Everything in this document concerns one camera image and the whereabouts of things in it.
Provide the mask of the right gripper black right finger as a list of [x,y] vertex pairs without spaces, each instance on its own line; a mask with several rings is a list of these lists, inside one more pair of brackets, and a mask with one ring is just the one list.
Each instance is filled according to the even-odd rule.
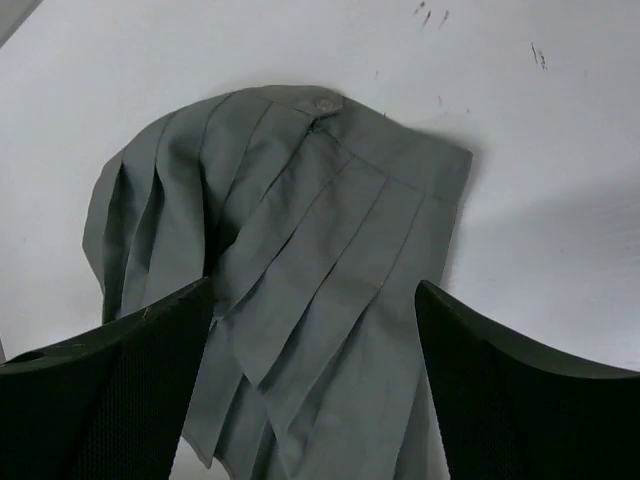
[[451,478],[638,478],[638,372],[549,347],[426,280],[415,308]]

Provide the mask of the grey pleated skirt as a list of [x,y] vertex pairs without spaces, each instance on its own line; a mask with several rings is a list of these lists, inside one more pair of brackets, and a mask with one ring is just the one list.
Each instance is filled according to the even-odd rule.
[[234,479],[425,479],[414,294],[443,276],[465,148],[333,91],[263,86],[144,128],[83,249],[103,318],[200,278],[213,319],[182,430]]

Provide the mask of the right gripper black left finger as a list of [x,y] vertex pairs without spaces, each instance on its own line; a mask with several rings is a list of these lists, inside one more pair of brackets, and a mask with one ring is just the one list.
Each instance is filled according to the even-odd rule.
[[2,478],[168,478],[212,311],[202,278],[3,363]]

